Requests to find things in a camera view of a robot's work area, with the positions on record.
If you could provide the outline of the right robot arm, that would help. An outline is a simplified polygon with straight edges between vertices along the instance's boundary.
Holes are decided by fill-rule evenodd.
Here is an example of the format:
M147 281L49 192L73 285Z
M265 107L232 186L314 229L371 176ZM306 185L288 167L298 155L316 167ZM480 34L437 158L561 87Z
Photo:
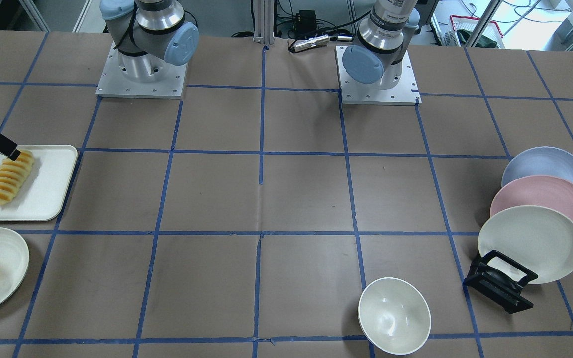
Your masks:
M178 0L102 0L100 12L114 40L121 77L155 84L195 54L199 30Z

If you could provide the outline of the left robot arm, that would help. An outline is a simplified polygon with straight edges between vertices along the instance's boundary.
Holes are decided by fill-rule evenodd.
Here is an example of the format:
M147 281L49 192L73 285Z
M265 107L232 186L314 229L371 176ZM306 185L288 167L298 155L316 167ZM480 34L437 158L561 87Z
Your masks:
M525 145L573 152L573 52L411 45L414 0L377 0L352 41L333 45L336 108L369 134L423 145L490 140L493 154Z

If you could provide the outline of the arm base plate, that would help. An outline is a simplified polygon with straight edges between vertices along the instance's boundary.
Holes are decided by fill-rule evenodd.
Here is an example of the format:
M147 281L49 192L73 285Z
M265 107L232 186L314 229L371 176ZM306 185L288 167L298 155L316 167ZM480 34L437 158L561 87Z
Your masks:
M178 52L168 43L140 43L133 48L113 44L96 94L105 98L182 99L192 52Z
M401 63L384 72L375 83L363 84L350 77L343 64L346 46L336 47L337 75L344 104L402 105L421 103L410 53L406 52Z

